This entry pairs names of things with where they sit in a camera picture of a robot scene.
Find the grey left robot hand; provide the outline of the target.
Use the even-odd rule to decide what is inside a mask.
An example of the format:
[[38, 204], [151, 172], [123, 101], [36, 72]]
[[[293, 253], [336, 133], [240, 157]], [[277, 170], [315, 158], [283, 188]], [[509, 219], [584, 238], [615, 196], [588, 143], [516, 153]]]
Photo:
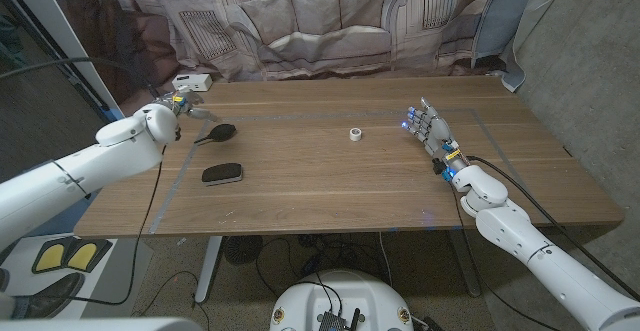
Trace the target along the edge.
[[158, 102], [169, 108], [176, 117], [181, 115], [200, 120], [217, 121], [218, 117], [210, 110], [200, 108], [204, 99], [189, 88], [180, 88], [161, 96]]

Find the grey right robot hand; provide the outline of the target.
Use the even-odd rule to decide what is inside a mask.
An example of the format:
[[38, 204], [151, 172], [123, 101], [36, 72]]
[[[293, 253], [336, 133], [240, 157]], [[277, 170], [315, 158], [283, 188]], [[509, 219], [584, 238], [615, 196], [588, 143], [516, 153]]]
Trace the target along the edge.
[[446, 120], [425, 98], [421, 99], [421, 108], [408, 108], [407, 120], [401, 126], [423, 144], [432, 158], [434, 173], [445, 181], [451, 182], [470, 165]]

